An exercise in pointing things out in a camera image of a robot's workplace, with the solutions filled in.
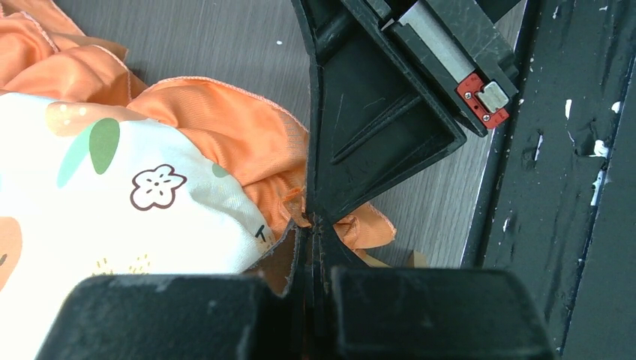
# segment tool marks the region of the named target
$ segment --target black plastic housing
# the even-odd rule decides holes
[[[293,3],[311,62],[307,213],[334,224],[466,135],[364,1]]]

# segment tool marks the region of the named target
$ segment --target peach print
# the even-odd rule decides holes
[[[51,103],[45,114],[46,126],[59,137],[75,137],[90,124],[104,118],[127,122],[146,120],[148,116],[121,106],[63,101]]]
[[[22,253],[22,231],[16,219],[0,217],[0,290],[14,272]]]

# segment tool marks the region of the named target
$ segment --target black metal frame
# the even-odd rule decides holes
[[[515,273],[566,359],[634,359],[622,334],[633,332],[636,318],[628,285],[636,148],[626,139],[634,130],[627,87],[636,7],[619,0],[529,6],[540,16],[522,70],[523,103],[493,142],[463,266]],[[616,102],[625,104],[620,115],[611,109]],[[596,140],[610,149],[608,159],[590,156]]]

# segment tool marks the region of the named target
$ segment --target scratch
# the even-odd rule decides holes
[[[377,103],[379,103],[380,101],[384,101],[384,100],[386,100],[386,99],[385,99],[384,97],[381,97],[381,98],[379,98],[378,100],[375,100],[375,101],[374,101],[374,102],[372,102],[372,103],[368,103],[368,104],[367,104],[366,106],[364,106],[362,109],[364,110],[364,109],[366,109],[366,108],[370,107],[371,105],[373,105],[373,104],[377,104]]]
[[[479,51],[475,54],[474,58],[477,58],[478,56],[480,56],[480,55],[484,52],[484,50],[486,50],[486,49],[487,49],[487,48],[491,45],[491,43],[492,43],[493,41],[495,41],[495,37],[492,37],[492,38],[488,41],[488,43],[486,43],[484,46],[482,46],[482,47],[481,47],[481,49],[480,49],[480,50],[479,50]]]
[[[503,232],[505,233],[508,229],[508,225],[510,225],[510,217],[508,216],[503,222]]]
[[[537,161],[539,159],[539,152],[541,152],[541,144],[543,143],[543,134],[539,134],[538,135],[538,144],[537,144],[537,150],[535,152],[535,161]]]
[[[338,113],[336,115],[336,128],[338,128],[338,122],[340,121],[340,112],[342,111],[342,100],[344,99],[344,93],[340,95],[340,106],[338,107]]]

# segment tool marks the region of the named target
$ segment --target green leaf print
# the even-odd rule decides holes
[[[221,165],[217,164],[217,163],[212,163],[212,173],[214,174],[214,176],[222,179],[226,176],[228,176],[230,173],[227,172],[227,170],[225,170],[224,168],[221,167]]]
[[[60,170],[58,171],[58,188],[61,189],[66,186],[89,153],[89,137],[94,126],[95,124],[87,126],[68,147],[66,155],[61,161]]]
[[[95,172],[106,172],[113,162],[119,145],[119,123],[114,118],[102,118],[95,123],[88,141],[88,151]]]

